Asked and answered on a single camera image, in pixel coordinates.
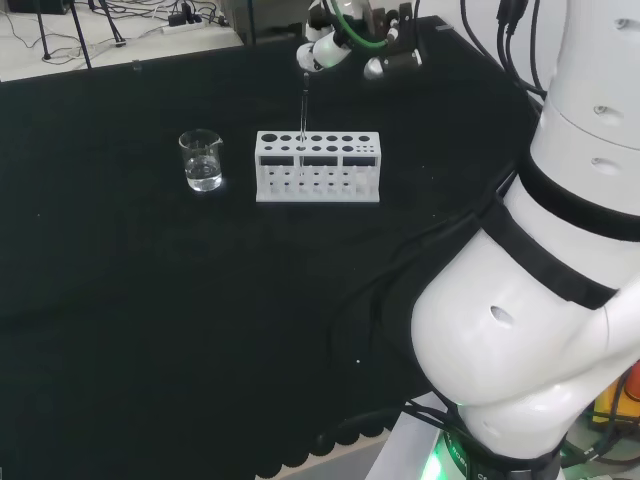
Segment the water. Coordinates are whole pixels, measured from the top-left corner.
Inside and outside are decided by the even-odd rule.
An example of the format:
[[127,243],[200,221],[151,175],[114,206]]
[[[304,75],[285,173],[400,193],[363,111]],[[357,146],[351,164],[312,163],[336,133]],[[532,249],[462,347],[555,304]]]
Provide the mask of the water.
[[215,190],[222,183],[222,170],[214,157],[202,155],[192,158],[184,168],[189,186],[197,192]]

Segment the black fabric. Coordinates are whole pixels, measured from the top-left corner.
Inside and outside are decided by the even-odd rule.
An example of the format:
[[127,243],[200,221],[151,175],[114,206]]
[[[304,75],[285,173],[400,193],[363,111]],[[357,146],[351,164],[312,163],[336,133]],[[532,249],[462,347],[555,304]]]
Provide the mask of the black fabric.
[[588,232],[625,242],[640,242],[640,217],[589,202],[558,185],[527,154],[518,165],[529,195],[556,217]]
[[[333,368],[325,340],[341,300],[481,198],[534,129],[526,98],[438,24],[420,22],[418,72],[366,82],[354,55],[311,78],[310,130],[380,133],[379,205],[255,203],[256,132],[300,122],[294,41],[0,84],[12,478],[253,479],[335,421],[425,391],[383,342],[366,350],[366,297],[339,322]],[[213,195],[184,178],[177,139],[197,127],[225,142]],[[402,320],[385,328],[404,341]]]
[[560,298],[596,310],[616,294],[617,290],[585,277],[547,252],[515,222],[502,199],[496,198],[479,222],[518,265]]

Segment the white floor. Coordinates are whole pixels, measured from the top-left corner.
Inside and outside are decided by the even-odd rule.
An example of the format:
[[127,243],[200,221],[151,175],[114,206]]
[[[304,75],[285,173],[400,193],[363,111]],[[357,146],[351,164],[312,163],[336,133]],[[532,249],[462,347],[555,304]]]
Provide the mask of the white floor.
[[[89,46],[91,64],[94,67],[242,45],[238,35],[228,27],[207,24],[206,28],[167,35],[163,33],[162,28],[159,28],[166,26],[166,21],[157,18],[132,17],[114,20],[120,34],[130,39],[127,40],[126,46],[116,48],[107,19],[92,13],[86,4],[78,3],[76,8],[82,33]],[[0,10],[8,12],[2,0],[0,0]],[[158,10],[159,15],[167,17],[161,8]],[[13,13],[10,15],[16,34],[29,46],[38,40],[40,30],[35,15]],[[42,60],[42,43],[37,42],[33,48],[27,48],[13,36],[7,16],[0,13],[1,81],[86,68],[78,41],[73,38],[49,35],[56,33],[77,37],[71,12],[67,12],[66,15],[43,15],[43,23],[49,52],[52,53],[58,48],[74,47],[52,53],[51,62],[62,63],[70,60],[71,57],[79,58],[71,59],[64,65],[45,63]]]

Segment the yellow object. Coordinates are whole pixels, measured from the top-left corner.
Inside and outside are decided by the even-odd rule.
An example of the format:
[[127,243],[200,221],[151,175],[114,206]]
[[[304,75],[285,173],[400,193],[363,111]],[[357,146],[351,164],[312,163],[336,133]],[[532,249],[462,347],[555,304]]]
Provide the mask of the yellow object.
[[[594,410],[600,413],[611,413],[611,408],[613,406],[613,399],[616,395],[616,387],[618,386],[618,380],[613,382],[609,387],[602,392],[598,398],[596,398],[596,404]],[[620,395],[620,402],[618,403],[618,411],[616,415],[624,415],[627,417],[640,417],[640,402],[632,400],[629,396],[622,390],[622,395]],[[607,423],[609,421],[608,418],[603,417],[593,417],[593,421],[595,423]]]

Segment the test tube rack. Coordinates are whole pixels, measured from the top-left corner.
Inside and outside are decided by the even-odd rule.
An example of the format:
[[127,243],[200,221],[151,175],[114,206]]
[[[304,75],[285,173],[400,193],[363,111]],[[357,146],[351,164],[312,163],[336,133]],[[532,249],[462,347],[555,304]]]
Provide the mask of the test tube rack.
[[377,132],[258,132],[256,201],[379,202]]

